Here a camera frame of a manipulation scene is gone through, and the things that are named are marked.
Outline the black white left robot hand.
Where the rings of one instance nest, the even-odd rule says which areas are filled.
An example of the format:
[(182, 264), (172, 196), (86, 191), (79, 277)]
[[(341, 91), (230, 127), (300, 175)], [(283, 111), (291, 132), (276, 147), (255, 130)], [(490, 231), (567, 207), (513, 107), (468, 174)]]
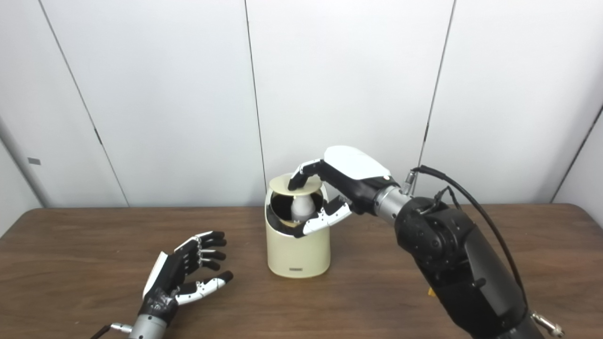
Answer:
[(202, 281), (186, 282), (200, 268), (220, 270), (226, 254), (217, 247), (227, 244), (224, 232), (209, 231), (191, 236), (172, 253), (160, 252), (143, 290), (139, 314), (172, 323), (179, 307), (197, 302), (223, 288), (234, 275), (223, 272)]

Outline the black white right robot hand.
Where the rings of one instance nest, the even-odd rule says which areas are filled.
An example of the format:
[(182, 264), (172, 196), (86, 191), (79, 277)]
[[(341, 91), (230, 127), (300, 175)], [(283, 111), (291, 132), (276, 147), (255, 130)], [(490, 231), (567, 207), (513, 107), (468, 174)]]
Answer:
[(401, 208), (408, 202), (389, 169), (351, 146), (331, 146), (325, 150), (322, 159), (300, 164), (290, 177), (288, 190), (304, 187), (314, 175), (333, 186), (340, 195), (313, 218), (295, 226), (292, 231), (295, 238), (336, 225), (351, 214), (374, 215), (393, 226)]

